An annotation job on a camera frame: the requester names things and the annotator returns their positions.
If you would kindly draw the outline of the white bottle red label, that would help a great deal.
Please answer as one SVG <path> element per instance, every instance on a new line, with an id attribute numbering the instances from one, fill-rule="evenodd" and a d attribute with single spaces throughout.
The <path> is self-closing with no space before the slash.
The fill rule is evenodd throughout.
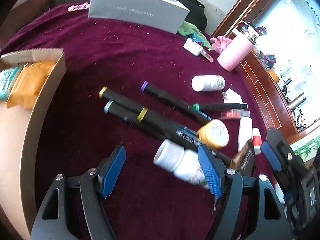
<path id="1" fill-rule="evenodd" d="M 252 142 L 253 142 L 255 155 L 259 155 L 261 153 L 261 145 L 262 145 L 262 138 L 261 138 L 259 128 L 253 127 Z"/>

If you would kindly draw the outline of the tall white tube bottle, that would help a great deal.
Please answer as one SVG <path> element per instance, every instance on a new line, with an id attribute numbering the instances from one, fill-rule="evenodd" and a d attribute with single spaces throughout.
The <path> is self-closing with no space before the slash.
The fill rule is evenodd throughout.
<path id="1" fill-rule="evenodd" d="M 240 119 L 238 134 L 238 151 L 240 152 L 246 142 L 252 138 L 252 119 L 243 117 Z"/>

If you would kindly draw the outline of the white bottle green label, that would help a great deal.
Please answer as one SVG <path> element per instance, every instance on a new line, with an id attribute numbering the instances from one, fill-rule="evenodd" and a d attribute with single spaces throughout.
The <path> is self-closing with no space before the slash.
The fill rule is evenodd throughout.
<path id="1" fill-rule="evenodd" d="M 182 181 L 209 189 L 197 153 L 192 150 L 165 139 L 157 150 L 153 163 Z"/>

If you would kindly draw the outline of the yellow capped black marker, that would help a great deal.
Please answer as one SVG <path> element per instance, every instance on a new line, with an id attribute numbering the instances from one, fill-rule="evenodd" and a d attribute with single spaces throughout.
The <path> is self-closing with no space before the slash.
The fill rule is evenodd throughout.
<path id="1" fill-rule="evenodd" d="M 175 127 L 179 127 L 185 131 L 187 131 L 189 134 L 195 136 L 198 138 L 197 132 L 187 128 L 186 126 L 179 124 L 178 122 L 175 122 L 173 120 L 170 120 L 166 118 L 165 116 L 159 114 L 158 112 L 148 109 L 141 105 L 140 103 L 137 103 L 121 94 L 116 93 L 115 91 L 111 90 L 108 87 L 103 87 L 99 92 L 99 98 L 104 98 L 108 100 L 112 100 L 115 103 L 125 107 L 126 109 L 129 109 L 135 113 L 138 114 L 137 120 L 142 122 L 146 116 L 150 117 L 152 119 L 152 124 L 157 125 L 171 125 Z"/>

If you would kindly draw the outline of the grey capped black marker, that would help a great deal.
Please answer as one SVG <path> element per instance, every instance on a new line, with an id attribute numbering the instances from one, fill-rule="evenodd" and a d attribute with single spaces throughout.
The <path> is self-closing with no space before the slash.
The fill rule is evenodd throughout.
<path id="1" fill-rule="evenodd" d="M 130 126 L 141 130 L 157 140 L 168 139 L 185 149 L 197 152 L 198 148 L 204 144 L 199 139 L 195 131 L 166 119 L 154 111 L 143 108 L 142 120 L 138 119 L 139 114 L 120 105 L 114 100 L 109 100 L 104 107 L 105 113 L 110 113 L 124 120 Z"/>

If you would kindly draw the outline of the dark brown snack packet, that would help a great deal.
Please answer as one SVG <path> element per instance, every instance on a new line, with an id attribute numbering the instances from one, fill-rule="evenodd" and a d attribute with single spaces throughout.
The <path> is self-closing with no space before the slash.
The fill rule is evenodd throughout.
<path id="1" fill-rule="evenodd" d="M 229 168 L 244 176 L 253 176 L 255 171 L 255 152 L 252 139 L 249 139 L 243 148 L 232 159 Z"/>

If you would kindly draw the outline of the steel thermos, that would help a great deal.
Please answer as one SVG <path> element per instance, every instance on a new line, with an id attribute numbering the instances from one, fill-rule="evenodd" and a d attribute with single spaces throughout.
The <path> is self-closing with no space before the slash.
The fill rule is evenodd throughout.
<path id="1" fill-rule="evenodd" d="M 288 108 L 292 112 L 294 111 L 299 105 L 301 105 L 304 101 L 306 101 L 306 96 L 304 93 L 301 93 L 295 99 L 289 102 Z"/>

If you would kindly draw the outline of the clear case red item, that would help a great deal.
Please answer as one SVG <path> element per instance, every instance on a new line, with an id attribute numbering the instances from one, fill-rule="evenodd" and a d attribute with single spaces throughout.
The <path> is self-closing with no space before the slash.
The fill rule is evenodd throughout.
<path id="1" fill-rule="evenodd" d="M 221 120 L 241 119 L 244 117 L 251 117 L 250 111 L 243 109 L 230 109 L 221 113 Z"/>

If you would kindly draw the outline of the white charger plug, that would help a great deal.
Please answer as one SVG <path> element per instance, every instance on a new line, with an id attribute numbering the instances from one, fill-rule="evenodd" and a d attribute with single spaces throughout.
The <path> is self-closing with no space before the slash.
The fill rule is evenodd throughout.
<path id="1" fill-rule="evenodd" d="M 242 97 L 231 88 L 222 92 L 224 103 L 243 103 Z"/>

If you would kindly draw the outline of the pink thermos bottle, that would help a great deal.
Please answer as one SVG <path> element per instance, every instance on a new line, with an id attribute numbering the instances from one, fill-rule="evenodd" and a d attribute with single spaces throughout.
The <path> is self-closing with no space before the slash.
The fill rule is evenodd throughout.
<path id="1" fill-rule="evenodd" d="M 219 55 L 217 61 L 226 71 L 231 72 L 254 48 L 254 43 L 245 34 L 239 33 Z"/>

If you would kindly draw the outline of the purple capped black marker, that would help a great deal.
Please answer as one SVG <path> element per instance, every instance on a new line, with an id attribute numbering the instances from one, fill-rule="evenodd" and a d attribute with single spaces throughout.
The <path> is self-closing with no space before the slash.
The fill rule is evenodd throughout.
<path id="1" fill-rule="evenodd" d="M 201 111 L 196 110 L 190 104 L 184 102 L 181 99 L 174 97 L 169 92 L 166 92 L 152 83 L 145 81 L 140 90 L 144 93 L 148 93 L 149 95 L 158 98 L 168 104 L 171 104 L 175 109 L 179 110 L 180 112 L 186 114 L 187 116 L 193 118 L 195 121 L 198 121 L 202 126 L 209 123 L 212 119 L 207 116 L 206 114 L 202 113 Z"/>

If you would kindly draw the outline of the pink crochet item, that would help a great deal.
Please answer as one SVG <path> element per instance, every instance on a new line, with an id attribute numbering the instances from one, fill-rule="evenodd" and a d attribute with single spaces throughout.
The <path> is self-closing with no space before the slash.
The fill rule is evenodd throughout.
<path id="1" fill-rule="evenodd" d="M 224 36 L 212 37 L 210 43 L 212 49 L 221 54 L 233 40 Z"/>

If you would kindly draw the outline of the teal packet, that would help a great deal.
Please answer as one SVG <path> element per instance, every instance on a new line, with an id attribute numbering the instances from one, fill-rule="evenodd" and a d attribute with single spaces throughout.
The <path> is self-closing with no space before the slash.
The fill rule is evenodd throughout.
<path id="1" fill-rule="evenodd" d="M 13 88 L 15 81 L 17 80 L 22 67 L 13 67 L 1 71 L 1 90 L 0 99 L 7 99 Z"/>

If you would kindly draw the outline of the grey shoe box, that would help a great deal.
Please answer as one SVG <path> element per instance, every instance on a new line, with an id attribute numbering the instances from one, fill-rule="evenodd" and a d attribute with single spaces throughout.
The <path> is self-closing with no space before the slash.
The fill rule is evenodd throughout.
<path id="1" fill-rule="evenodd" d="M 177 0 L 90 0 L 88 16 L 147 25 L 175 34 L 189 12 Z"/>

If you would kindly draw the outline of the pink white fabric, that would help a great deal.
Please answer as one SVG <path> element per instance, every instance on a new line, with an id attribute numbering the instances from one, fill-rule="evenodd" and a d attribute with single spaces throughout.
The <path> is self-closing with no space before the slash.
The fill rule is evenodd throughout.
<path id="1" fill-rule="evenodd" d="M 68 7 L 68 12 L 74 12 L 78 10 L 88 10 L 89 8 L 90 8 L 90 3 L 85 2 L 82 4 L 71 5 L 70 7 Z"/>

